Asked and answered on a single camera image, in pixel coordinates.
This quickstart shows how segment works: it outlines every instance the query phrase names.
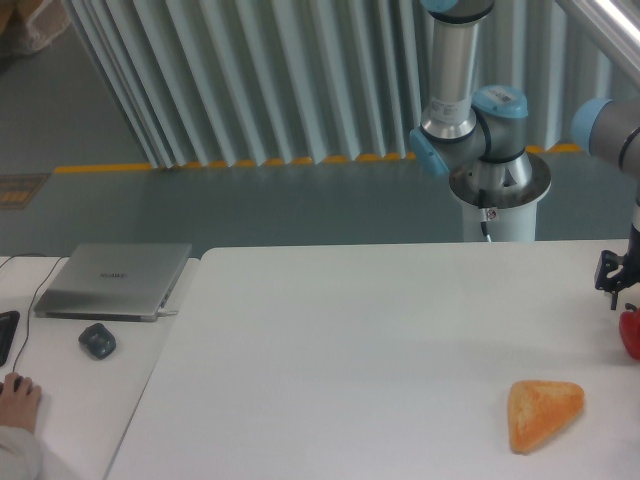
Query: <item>blue joint cap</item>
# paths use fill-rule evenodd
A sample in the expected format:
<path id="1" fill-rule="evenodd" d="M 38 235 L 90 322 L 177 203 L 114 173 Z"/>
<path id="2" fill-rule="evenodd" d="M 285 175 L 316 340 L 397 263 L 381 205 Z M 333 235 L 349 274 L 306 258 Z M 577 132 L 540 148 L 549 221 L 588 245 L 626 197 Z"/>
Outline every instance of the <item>blue joint cap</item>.
<path id="1" fill-rule="evenodd" d="M 430 12 L 442 13 L 455 7 L 458 0 L 420 0 L 420 3 Z"/>
<path id="2" fill-rule="evenodd" d="M 409 142 L 416 159 L 430 175 L 440 176 L 449 173 L 449 168 L 422 130 L 419 128 L 411 130 Z"/>
<path id="3" fill-rule="evenodd" d="M 517 88 L 488 85 L 473 94 L 473 106 L 500 118 L 527 118 L 527 97 Z"/>
<path id="4" fill-rule="evenodd" d="M 591 154 L 591 131 L 602 109 L 611 102 L 608 98 L 592 98 L 582 105 L 571 122 L 571 137 L 578 146 Z"/>

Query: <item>sleeve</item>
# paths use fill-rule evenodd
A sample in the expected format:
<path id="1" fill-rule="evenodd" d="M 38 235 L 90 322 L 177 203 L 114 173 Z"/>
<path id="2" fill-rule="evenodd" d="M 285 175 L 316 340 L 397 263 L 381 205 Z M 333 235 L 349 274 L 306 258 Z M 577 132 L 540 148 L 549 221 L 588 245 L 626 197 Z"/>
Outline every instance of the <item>sleeve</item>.
<path id="1" fill-rule="evenodd" d="M 40 443 L 23 428 L 0 427 L 0 478 L 35 480 L 40 473 Z"/>

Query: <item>triangular bread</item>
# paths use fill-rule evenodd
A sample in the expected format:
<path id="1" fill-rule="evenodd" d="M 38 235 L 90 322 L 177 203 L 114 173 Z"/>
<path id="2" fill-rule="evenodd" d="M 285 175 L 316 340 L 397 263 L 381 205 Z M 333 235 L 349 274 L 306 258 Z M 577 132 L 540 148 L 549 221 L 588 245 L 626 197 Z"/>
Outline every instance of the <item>triangular bread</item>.
<path id="1" fill-rule="evenodd" d="M 571 423 L 584 406 L 584 390 L 570 382 L 527 380 L 509 392 L 509 442 L 528 453 Z"/>

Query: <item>cable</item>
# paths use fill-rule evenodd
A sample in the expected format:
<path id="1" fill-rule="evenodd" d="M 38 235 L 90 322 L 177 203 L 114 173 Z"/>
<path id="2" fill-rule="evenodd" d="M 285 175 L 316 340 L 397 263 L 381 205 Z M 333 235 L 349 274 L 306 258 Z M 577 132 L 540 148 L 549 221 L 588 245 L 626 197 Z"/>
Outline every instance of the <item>cable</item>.
<path id="1" fill-rule="evenodd" d="M 36 301 L 36 297 L 38 296 L 38 292 L 40 291 L 40 289 L 42 288 L 42 286 L 47 282 L 47 280 L 49 280 L 49 277 L 51 277 L 51 275 L 53 275 L 53 272 L 55 271 L 56 267 L 58 266 L 58 264 L 64 260 L 65 258 L 68 257 L 60 257 L 58 258 L 58 260 L 56 261 L 56 263 L 53 264 L 53 267 L 51 268 L 51 270 L 49 271 L 49 274 L 46 276 L 46 278 L 42 281 L 42 283 L 40 285 L 38 285 L 38 288 L 36 288 L 35 293 L 33 294 L 33 298 L 31 298 L 31 303 L 29 304 L 29 310 L 27 310 L 27 336 L 24 339 L 24 342 L 22 343 L 22 347 L 20 347 L 20 351 L 18 352 L 18 355 L 16 356 L 16 359 L 13 362 L 13 367 L 11 368 L 12 372 L 16 371 L 16 366 L 18 365 L 18 360 L 20 359 L 20 355 L 22 355 L 22 352 L 24 350 L 24 348 L 27 346 L 27 342 L 29 341 L 29 330 L 30 330 L 30 325 L 31 325 L 31 309 L 33 308 L 33 304 Z"/>
<path id="2" fill-rule="evenodd" d="M 492 243 L 491 235 L 489 235 L 489 229 L 487 228 L 487 222 L 480 222 L 480 228 L 482 229 L 482 235 L 487 239 L 487 242 Z"/>
<path id="3" fill-rule="evenodd" d="M 2 262 L 2 264 L 0 265 L 0 269 L 2 269 L 2 267 L 4 267 L 7 263 L 9 263 L 10 260 L 13 260 L 14 258 L 18 258 L 18 257 L 44 257 L 45 255 L 41 254 L 41 253 L 19 253 L 18 255 L 12 255 L 9 258 L 7 258 L 4 262 Z"/>

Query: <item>laptop logo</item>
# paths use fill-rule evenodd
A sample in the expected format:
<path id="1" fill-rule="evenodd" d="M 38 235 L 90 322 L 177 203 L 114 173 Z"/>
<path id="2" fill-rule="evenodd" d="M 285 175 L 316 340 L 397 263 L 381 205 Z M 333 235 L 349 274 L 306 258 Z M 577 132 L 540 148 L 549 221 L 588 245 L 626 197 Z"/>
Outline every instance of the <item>laptop logo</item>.
<path id="1" fill-rule="evenodd" d="M 100 278 L 127 278 L 128 273 L 101 273 Z"/>

